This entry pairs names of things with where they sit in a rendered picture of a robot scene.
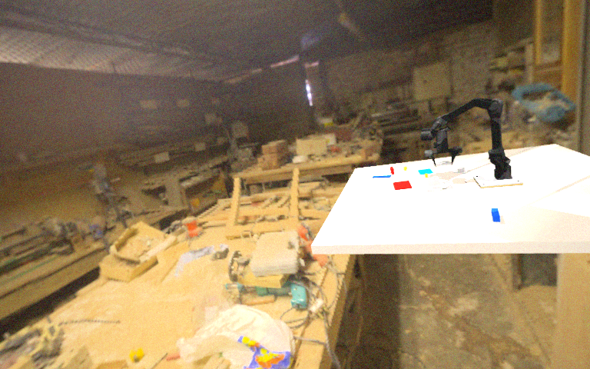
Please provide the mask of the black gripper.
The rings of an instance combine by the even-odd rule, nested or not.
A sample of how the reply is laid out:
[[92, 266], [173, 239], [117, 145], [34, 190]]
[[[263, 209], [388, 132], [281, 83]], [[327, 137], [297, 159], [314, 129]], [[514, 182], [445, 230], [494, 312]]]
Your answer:
[[448, 153], [448, 152], [452, 152], [452, 165], [453, 162], [456, 158], [456, 156], [459, 153], [462, 153], [462, 147], [458, 146], [458, 147], [453, 147], [452, 149], [449, 149], [448, 146], [448, 139], [446, 140], [436, 140], [436, 144], [437, 144], [437, 149], [436, 151], [431, 151], [431, 150], [425, 150], [424, 151], [424, 157], [428, 157], [431, 158], [431, 160], [433, 161], [433, 164], [436, 167], [436, 163], [435, 163], [435, 159], [434, 159], [434, 154], [442, 154], [442, 153]]

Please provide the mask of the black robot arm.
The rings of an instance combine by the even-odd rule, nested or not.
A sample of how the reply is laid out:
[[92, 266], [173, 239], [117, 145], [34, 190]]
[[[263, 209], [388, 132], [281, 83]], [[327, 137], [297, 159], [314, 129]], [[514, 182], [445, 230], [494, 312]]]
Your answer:
[[[475, 97], [462, 107], [457, 108], [455, 111], [436, 118], [433, 122], [434, 125], [431, 128], [422, 129], [420, 135], [421, 141], [429, 141], [434, 138], [436, 138], [437, 141], [448, 139], [447, 131], [450, 131], [451, 128], [448, 126], [442, 128], [443, 126], [447, 125], [451, 120], [471, 108], [485, 108], [487, 109], [491, 122], [492, 149], [489, 149], [488, 151], [488, 160], [495, 166], [495, 169], [493, 169], [494, 178], [496, 180], [513, 179], [512, 166], [510, 165], [511, 159], [506, 157], [505, 150], [502, 146], [501, 116], [503, 105], [504, 102], [501, 98], [488, 99]], [[439, 128], [439, 130], [435, 131], [437, 128]]]

